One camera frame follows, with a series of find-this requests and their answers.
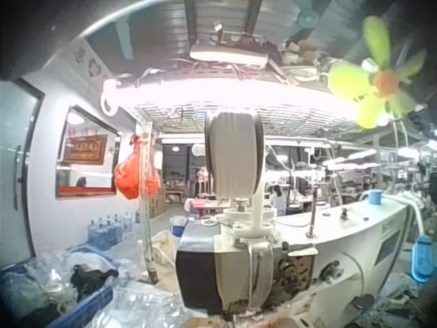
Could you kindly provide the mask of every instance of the door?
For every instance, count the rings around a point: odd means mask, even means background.
[[[0,269],[35,255],[27,213],[27,167],[43,93],[23,80],[0,82]]]

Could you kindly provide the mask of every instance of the person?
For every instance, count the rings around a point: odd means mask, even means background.
[[[86,187],[87,186],[87,179],[84,176],[81,176],[79,179],[77,179],[76,187]]]
[[[273,187],[273,193],[270,195],[270,203],[276,208],[278,217],[285,215],[285,209],[287,208],[285,205],[285,196],[277,184]]]

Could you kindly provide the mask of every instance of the water bottle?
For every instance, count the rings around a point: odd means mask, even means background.
[[[96,247],[99,251],[107,251],[111,248],[108,237],[108,230],[103,223],[100,223],[96,230]]]
[[[118,221],[118,218],[115,218],[114,228],[117,243],[121,243],[123,241],[123,227],[122,224]]]
[[[128,212],[126,212],[123,218],[123,231],[124,232],[132,231],[132,217],[129,216]]]
[[[111,220],[107,220],[107,232],[109,237],[109,244],[112,247],[117,244],[117,235],[115,233],[115,227],[111,225]]]
[[[88,230],[88,243],[91,246],[95,246],[96,245],[96,232],[97,232],[98,226],[96,224],[94,224],[94,220],[91,220],[91,224],[88,225],[87,230]]]

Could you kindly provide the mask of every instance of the blue cup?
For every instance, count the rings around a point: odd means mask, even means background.
[[[372,205],[381,205],[382,190],[372,189],[369,195],[369,203]]]

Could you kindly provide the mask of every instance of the door handle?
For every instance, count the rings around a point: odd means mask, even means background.
[[[14,193],[14,210],[18,210],[18,196],[16,194],[16,183],[18,181],[18,177],[16,176],[18,173],[18,156],[20,155],[21,145],[15,147],[15,156],[14,156],[14,180],[12,183],[12,189]]]

